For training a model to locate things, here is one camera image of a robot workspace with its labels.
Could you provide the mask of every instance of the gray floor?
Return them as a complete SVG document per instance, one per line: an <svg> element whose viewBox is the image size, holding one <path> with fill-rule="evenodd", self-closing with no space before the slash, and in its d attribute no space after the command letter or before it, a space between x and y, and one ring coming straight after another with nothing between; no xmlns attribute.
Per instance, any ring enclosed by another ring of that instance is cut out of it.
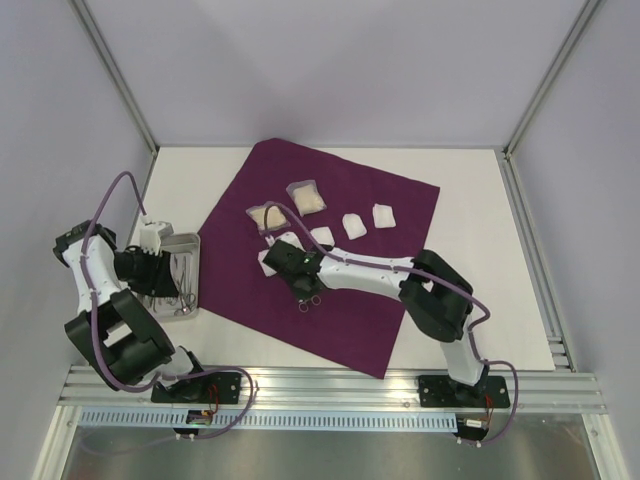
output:
<svg viewBox="0 0 640 480"><path fill-rule="evenodd" d="M517 418L499 443L476 449L448 435L237 430L202 442L170 441L127 455L171 432L101 428L79 431L63 479L592 479L593 459L579 416Z"/></svg>

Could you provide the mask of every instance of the metal corner post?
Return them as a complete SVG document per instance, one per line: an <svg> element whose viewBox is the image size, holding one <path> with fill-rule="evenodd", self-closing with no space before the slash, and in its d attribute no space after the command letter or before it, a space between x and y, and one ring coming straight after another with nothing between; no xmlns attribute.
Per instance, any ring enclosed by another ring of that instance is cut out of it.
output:
<svg viewBox="0 0 640 480"><path fill-rule="evenodd" d="M591 25L596 13L600 9L600 7L605 3L605 0L585 0L580 13L576 17L569 33L565 37L558 53L555 58L551 62L551 65L547 69L540 85L538 86L533 98L529 102L527 109L524 114L520 118L514 132L512 133L509 141L507 142L507 146L505 149L505 154L507 158L513 154L513 152L518 148L518 145L524 138L524 135L531 125L531 122L536 117L540 107L544 103L545 99L548 97L553 85L558 79L560 73L564 69L567 64L569 58L575 51L580 39L582 39L587 27Z"/></svg>
<svg viewBox="0 0 640 480"><path fill-rule="evenodd" d="M100 28L98 27L95 17L86 3L86 0L68 0L68 2L87 34L87 37L91 41L91 44L100 59L100 63L102 63L109 75L109 78L113 82L118 95L122 99L127 112L129 112L129 115L131 116L131 120L147 145L151 155L155 158L158 154L158 144L153 138L151 129L142 115L142 111L136 103L122 72L118 68L117 63L109 50L109 46L100 32Z"/></svg>

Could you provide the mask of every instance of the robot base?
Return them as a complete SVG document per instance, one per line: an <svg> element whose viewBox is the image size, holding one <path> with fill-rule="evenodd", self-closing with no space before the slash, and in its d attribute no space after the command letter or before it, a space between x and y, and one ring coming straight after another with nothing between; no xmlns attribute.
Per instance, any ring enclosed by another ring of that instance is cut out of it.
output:
<svg viewBox="0 0 640 480"><path fill-rule="evenodd" d="M488 395L493 408L509 408L511 401L504 377L489 377L483 388L469 387L451 380L448 375L420 375L418 394L423 408L486 408Z"/></svg>

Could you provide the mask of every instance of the black mounting plate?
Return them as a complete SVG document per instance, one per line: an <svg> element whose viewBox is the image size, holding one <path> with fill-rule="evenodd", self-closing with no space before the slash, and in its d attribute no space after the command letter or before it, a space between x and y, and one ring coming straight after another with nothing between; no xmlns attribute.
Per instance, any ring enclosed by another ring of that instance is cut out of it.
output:
<svg viewBox="0 0 640 480"><path fill-rule="evenodd" d="M455 384L448 375L420 375L418 394L423 408L486 408L484 395L456 395ZM493 408L509 408L511 400L504 377L487 377L485 394L491 397Z"/></svg>
<svg viewBox="0 0 640 480"><path fill-rule="evenodd" d="M151 392L151 403L202 403L215 404L209 397L209 388L218 390L218 404L237 405L242 375L235 372L218 372L192 380L181 380L168 389L157 383Z"/></svg>

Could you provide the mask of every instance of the metal tray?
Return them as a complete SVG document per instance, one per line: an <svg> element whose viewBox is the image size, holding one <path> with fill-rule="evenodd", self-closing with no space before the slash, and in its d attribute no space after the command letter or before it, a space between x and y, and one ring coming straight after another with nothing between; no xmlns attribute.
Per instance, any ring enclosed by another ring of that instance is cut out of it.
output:
<svg viewBox="0 0 640 480"><path fill-rule="evenodd" d="M171 254L171 275L180 296L175 299L138 295L138 299L157 320L192 318L198 313L200 236L197 233L171 235L162 240L160 248Z"/></svg>

